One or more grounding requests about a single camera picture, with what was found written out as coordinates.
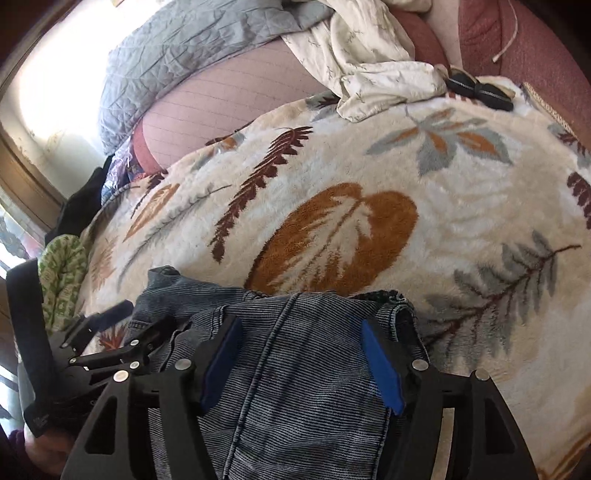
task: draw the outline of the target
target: denim fabric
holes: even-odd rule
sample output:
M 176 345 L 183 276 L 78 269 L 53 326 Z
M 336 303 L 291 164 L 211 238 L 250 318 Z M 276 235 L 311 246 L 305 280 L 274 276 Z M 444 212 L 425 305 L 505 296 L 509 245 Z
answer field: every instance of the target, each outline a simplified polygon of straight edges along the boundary
M 410 302 L 396 291 L 361 299 L 331 292 L 267 297 L 182 277 L 171 267 L 148 275 L 128 337 L 166 315 L 178 320 L 170 343 L 151 358 L 153 371 L 191 358 L 225 313 L 242 320 L 242 349 L 222 398 L 200 419 L 219 478 L 375 478 L 390 412 L 363 354 L 361 321 L 375 316 L 392 341 L 403 332 L 412 355 L 427 359 Z M 150 423 L 158 477 L 167 479 L 157 410 Z

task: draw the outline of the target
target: gray quilted blanket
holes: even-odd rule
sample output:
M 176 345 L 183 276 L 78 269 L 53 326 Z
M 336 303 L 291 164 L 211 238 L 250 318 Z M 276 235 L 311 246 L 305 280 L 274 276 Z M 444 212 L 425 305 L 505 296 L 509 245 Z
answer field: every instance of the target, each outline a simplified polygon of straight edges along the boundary
M 175 0 L 109 54 L 100 100 L 105 154 L 114 153 L 159 98 L 195 72 L 333 11 L 317 1 Z

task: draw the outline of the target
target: hand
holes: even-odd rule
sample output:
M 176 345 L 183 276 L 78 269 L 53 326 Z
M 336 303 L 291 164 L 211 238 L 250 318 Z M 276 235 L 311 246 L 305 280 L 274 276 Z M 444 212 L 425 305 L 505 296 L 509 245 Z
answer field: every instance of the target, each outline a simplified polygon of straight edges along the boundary
M 60 476 L 74 446 L 74 437 L 61 430 L 49 430 L 35 438 L 27 425 L 24 433 L 25 451 L 33 465 L 44 473 Z

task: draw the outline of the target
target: sunlight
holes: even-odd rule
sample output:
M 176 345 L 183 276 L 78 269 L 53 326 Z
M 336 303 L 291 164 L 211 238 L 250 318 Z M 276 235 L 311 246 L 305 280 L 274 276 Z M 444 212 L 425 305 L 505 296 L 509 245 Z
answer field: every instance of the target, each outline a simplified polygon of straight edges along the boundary
M 108 53 L 160 6 L 156 0 L 126 0 L 117 8 L 83 0 L 39 42 L 10 94 L 42 147 L 52 150 L 68 132 L 102 154 L 97 118 Z

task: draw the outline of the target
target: pink cushion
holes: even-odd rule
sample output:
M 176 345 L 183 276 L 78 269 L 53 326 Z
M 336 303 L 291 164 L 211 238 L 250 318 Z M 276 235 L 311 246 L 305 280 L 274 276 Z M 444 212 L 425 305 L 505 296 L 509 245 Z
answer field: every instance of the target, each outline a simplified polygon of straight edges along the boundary
M 502 75 L 529 82 L 545 99 L 564 106 L 591 125 L 591 85 L 569 51 L 527 7 L 512 0 L 519 31 L 512 46 L 494 64 L 492 58 L 509 41 L 515 18 L 508 0 L 461 0 L 459 39 L 463 68 L 473 75 Z
M 415 13 L 395 16 L 415 44 L 417 60 L 447 65 L 425 21 Z M 135 128 L 134 153 L 153 173 L 263 113 L 326 90 L 279 38 L 193 75 L 153 104 Z
M 449 62 L 437 36 L 418 14 L 405 12 L 396 7 L 390 7 L 389 10 L 413 41 L 415 60 L 430 63 L 431 65 L 441 63 L 449 67 Z

